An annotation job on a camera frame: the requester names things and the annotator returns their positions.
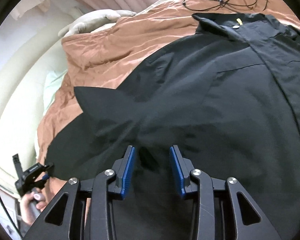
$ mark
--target finger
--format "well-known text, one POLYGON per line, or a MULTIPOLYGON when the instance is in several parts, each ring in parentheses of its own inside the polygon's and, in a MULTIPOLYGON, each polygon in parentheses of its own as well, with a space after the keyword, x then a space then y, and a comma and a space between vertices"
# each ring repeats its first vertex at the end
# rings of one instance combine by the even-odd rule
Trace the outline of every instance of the finger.
POLYGON ((47 203, 45 201, 41 201, 35 207, 40 210, 42 208, 45 208, 46 206, 47 206, 47 203))
POLYGON ((31 192, 29 194, 25 194, 22 198, 21 198, 21 202, 20 204, 23 206, 27 206, 31 200, 34 199, 34 192, 31 192))
POLYGON ((36 201, 45 201, 46 200, 46 198, 44 197, 44 195, 42 193, 34 194, 34 199, 36 201))
POLYGON ((40 211, 42 212, 46 207, 47 207, 47 203, 46 203, 46 205, 42 208, 42 209, 40 209, 40 211))

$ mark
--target wall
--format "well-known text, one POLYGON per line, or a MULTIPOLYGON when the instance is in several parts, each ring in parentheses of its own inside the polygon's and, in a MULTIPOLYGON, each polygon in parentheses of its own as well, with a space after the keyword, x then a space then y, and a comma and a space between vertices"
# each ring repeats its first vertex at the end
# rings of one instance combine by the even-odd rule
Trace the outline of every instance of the wall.
POLYGON ((0 70, 9 58, 30 38, 60 11, 67 13, 73 6, 77 6, 84 13, 89 12, 75 0, 50 0, 51 5, 46 13, 38 8, 27 11, 20 19, 14 20, 10 15, 0 26, 0 70))

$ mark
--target bed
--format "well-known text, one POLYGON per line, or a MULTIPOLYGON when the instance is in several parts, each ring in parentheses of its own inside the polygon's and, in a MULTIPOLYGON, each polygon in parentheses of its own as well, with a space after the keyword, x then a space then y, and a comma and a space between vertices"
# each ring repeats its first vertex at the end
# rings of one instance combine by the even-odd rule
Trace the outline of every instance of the bed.
MULTIPOLYGON (((300 29, 299 20, 282 0, 269 1, 268 8, 265 11, 266 14, 272 14, 282 23, 300 29)), ((262 0, 260 8, 255 7, 248 12, 259 12, 265 2, 266 0, 262 0)), ((201 5, 193 2, 193 6, 194 8, 196 6, 200 8, 201 5)), ((171 29, 173 25, 179 25, 183 31, 171 32, 165 40, 159 41, 157 45, 150 43, 151 46, 148 46, 150 49, 144 50, 144 53, 138 54, 135 51, 134 58, 119 57, 117 66, 112 68, 116 76, 112 76, 113 73, 110 73, 108 78, 101 80, 99 83, 94 83, 89 79, 92 73, 87 72, 85 73, 87 75, 86 80, 78 79, 77 83, 72 80, 73 84, 116 88, 145 57, 178 38, 194 33, 196 24, 186 19, 187 17, 189 19, 193 12, 186 12, 182 8, 180 0, 159 0, 138 13, 137 17, 139 17, 139 21, 151 24, 153 20, 164 17, 163 11, 169 14, 168 18, 171 21, 167 25, 164 25, 164 23, 169 21, 160 21, 160 24, 163 25, 159 29, 166 32, 166 29, 171 29), (183 17, 184 21, 179 21, 177 19, 179 17, 183 17), (128 62, 133 62, 133 64, 118 75, 116 68, 127 65, 128 62)), ((219 13, 231 13, 231 11, 223 8, 219 13)), ((107 29, 112 28, 114 25, 117 28, 116 30, 120 30, 120 28, 125 30, 124 25, 128 21, 130 20, 125 18, 116 25, 105 25, 93 31, 93 35, 100 38, 107 32, 107 29)), ((69 55, 73 53, 71 50, 73 39, 71 37, 65 38, 62 48, 61 41, 57 36, 58 31, 71 22, 73 22, 73 18, 66 14, 60 14, 60 17, 55 19, 51 25, 19 49, 0 72, 0 186, 15 198, 19 198, 19 195, 14 187, 17 175, 11 157, 18 153, 24 169, 33 165, 36 159, 43 163, 52 139, 81 112, 73 96, 70 100, 62 102, 60 99, 63 93, 62 89, 58 91, 58 101, 52 103, 55 91, 61 86, 61 83, 63 82, 64 89, 68 84, 67 82, 71 83, 71 79, 75 77, 74 65, 68 66, 66 60, 66 56, 69 59, 69 55), (44 92, 46 95, 45 102, 43 101, 44 92), (62 106, 63 104, 73 109, 69 112, 63 112, 65 109, 62 106)), ((156 31, 158 30, 148 29, 148 32, 155 33, 156 31)), ((157 38, 156 35, 151 37, 153 41, 157 38)), ((50 180, 46 187, 48 199, 56 194, 64 182, 64 180, 56 178, 50 180)))

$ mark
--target metal pivot bolt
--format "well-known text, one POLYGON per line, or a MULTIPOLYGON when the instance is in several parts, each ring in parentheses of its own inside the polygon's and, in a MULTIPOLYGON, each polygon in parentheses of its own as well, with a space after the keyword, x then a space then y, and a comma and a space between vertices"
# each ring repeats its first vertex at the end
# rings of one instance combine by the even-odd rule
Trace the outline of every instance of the metal pivot bolt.
POLYGON ((192 172, 193 175, 196 175, 196 176, 201 174, 201 171, 199 169, 194 169, 191 172, 192 172))
POLYGON ((238 182, 238 180, 237 180, 236 178, 234 178, 234 177, 230 177, 230 178, 228 179, 228 181, 229 181, 229 183, 231 183, 231 184, 236 184, 236 183, 238 182))
POLYGON ((73 184, 76 184, 77 182, 78 182, 78 179, 77 178, 71 178, 71 179, 69 179, 69 181, 68 181, 71 185, 73 185, 73 184))
POLYGON ((107 176, 111 176, 111 175, 114 174, 114 170, 111 170, 111 169, 106 170, 106 171, 105 171, 105 174, 106 174, 107 176))

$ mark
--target black clamp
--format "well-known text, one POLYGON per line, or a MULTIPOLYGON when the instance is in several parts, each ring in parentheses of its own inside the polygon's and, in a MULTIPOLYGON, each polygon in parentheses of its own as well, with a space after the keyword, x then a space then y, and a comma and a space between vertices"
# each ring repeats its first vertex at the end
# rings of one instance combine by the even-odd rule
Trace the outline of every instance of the black clamp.
POLYGON ((215 239, 215 198, 220 204, 222 239, 281 240, 237 179, 231 177, 224 181, 211 178, 183 158, 176 145, 170 148, 170 162, 179 195, 194 201, 191 240, 215 239))
POLYGON ((49 179, 49 176, 47 174, 44 175, 41 180, 35 180, 39 177, 41 173, 47 172, 49 169, 51 169, 53 167, 53 163, 49 163, 47 165, 41 165, 40 163, 36 163, 26 171, 22 171, 19 155, 13 155, 12 159, 19 178, 15 182, 15 186, 20 197, 23 197, 26 193, 31 192, 33 188, 44 188, 47 179, 49 179))
POLYGON ((59 190, 30 227, 23 240, 115 240, 112 200, 128 193, 135 161, 135 148, 128 146, 124 156, 111 169, 94 179, 72 178, 59 190), (91 198, 86 220, 87 198, 91 198))

